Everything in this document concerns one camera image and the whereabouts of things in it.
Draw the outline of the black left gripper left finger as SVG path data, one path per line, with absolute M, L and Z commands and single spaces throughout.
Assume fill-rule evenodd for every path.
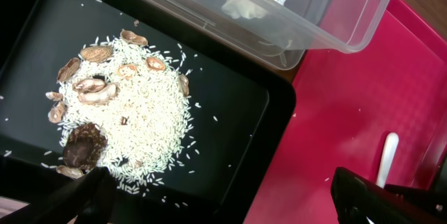
M 97 167 L 47 198 L 4 216 L 1 224 L 108 223 L 116 196 L 108 169 Z

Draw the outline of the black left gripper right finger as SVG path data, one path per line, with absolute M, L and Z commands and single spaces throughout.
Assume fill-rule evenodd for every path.
M 337 167 L 330 193 L 340 224 L 446 224 L 446 194 L 387 184 Z

